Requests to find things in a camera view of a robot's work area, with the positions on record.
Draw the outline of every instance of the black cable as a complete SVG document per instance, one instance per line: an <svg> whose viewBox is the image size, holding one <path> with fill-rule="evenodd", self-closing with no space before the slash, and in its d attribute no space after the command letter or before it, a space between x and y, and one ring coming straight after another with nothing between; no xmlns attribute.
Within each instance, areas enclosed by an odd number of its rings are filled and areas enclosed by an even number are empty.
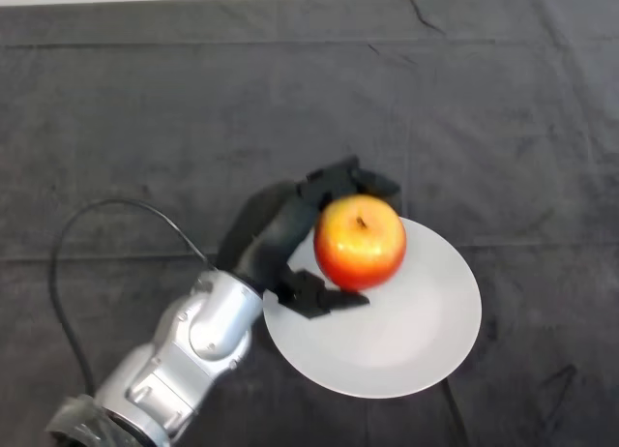
<svg viewBox="0 0 619 447"><path fill-rule="evenodd" d="M69 320L65 314L65 311L62 307L62 303L60 301L60 297L58 296L58 283L57 283L57 268L58 268L58 254L60 253L60 249L62 247L62 243L65 239L65 236L74 225L74 223L85 213L95 209L102 207L104 205L131 205L133 207L142 208L154 215L157 215L159 218L168 223L172 229L176 231L179 237L187 244L187 246L204 262L207 261L204 253L200 251L198 247L190 240L187 235L181 230L180 227L176 225L170 218L164 215L155 207L149 205L146 202L142 202L141 200L133 200L130 198L107 198L104 200L98 200L92 203L89 203L85 207L79 209L75 212L64 225L60 234L54 241L51 246L51 251L49 255L49 270L47 276L47 288L49 292L49 299L51 301L51 306L56 313L56 317L62 326L63 331L65 332L65 336L67 336L67 340L69 341L69 345L71 346L71 350L75 355L75 359L79 364L79 368L84 377L84 385L85 385L85 393L91 397L95 395L95 378L93 376L93 372L88 364L88 360L86 359L86 355L82 350L81 344L79 343L79 339L75 334L71 324L69 324Z"/></svg>
<svg viewBox="0 0 619 447"><path fill-rule="evenodd" d="M441 381L441 389L443 390L443 395L447 400L447 406L452 412L454 423L456 423L456 431L459 444L461 447L470 447L471 442L469 441L468 433L466 432L466 425L464 425L462 413L460 413L460 410L457 407L456 399L454 399L454 394L452 393L452 388L449 385L449 380L447 378Z"/></svg>

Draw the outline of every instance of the dark gray tablecloth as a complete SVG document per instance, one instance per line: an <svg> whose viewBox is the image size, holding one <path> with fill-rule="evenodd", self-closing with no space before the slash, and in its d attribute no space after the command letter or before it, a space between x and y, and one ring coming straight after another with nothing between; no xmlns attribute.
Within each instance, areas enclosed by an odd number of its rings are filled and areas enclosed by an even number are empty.
<svg viewBox="0 0 619 447"><path fill-rule="evenodd" d="M82 381L45 291L63 220L152 201L210 253L245 198L357 153L457 246L484 319L451 376L471 443L619 443L619 0L230 0L0 9L0 438ZM130 209L60 271L101 381L199 264ZM323 389L264 324L183 445L450 446L440 387Z"/></svg>

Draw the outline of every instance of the apple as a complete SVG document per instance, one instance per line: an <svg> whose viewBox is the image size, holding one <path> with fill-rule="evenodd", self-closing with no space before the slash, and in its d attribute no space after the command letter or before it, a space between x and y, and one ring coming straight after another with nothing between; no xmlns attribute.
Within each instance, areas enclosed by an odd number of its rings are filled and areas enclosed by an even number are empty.
<svg viewBox="0 0 619 447"><path fill-rule="evenodd" d="M313 247L323 274L344 290L387 281L406 252L406 231L396 211L370 195L329 204L318 221Z"/></svg>

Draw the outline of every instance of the white plate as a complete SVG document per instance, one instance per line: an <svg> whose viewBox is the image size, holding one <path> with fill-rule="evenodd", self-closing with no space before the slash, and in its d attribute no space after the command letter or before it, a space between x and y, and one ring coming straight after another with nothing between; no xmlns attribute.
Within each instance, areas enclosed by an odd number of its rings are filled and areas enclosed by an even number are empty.
<svg viewBox="0 0 619 447"><path fill-rule="evenodd" d="M275 294L264 295L267 327L281 354L321 386L368 399L413 394L455 370L477 338L482 301L470 268L434 231L402 221L406 255L390 280L364 292L370 305L306 319ZM312 236L289 264L324 278Z"/></svg>

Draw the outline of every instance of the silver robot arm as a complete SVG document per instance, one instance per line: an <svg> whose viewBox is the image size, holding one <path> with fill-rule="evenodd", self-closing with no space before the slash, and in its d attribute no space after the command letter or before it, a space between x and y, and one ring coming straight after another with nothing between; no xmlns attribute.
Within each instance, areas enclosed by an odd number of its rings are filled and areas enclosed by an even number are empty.
<svg viewBox="0 0 619 447"><path fill-rule="evenodd" d="M95 401L142 445L182 435L215 380L247 354L262 299L223 271L204 272L192 293L164 313L155 337L134 349Z"/></svg>
<svg viewBox="0 0 619 447"><path fill-rule="evenodd" d="M217 269L166 310L153 340L134 349L94 399L67 400L47 430L71 447L168 447L217 378L247 354L265 290L308 318L367 304L287 266L324 206L358 193L397 203L399 187L350 158L251 197L221 242Z"/></svg>

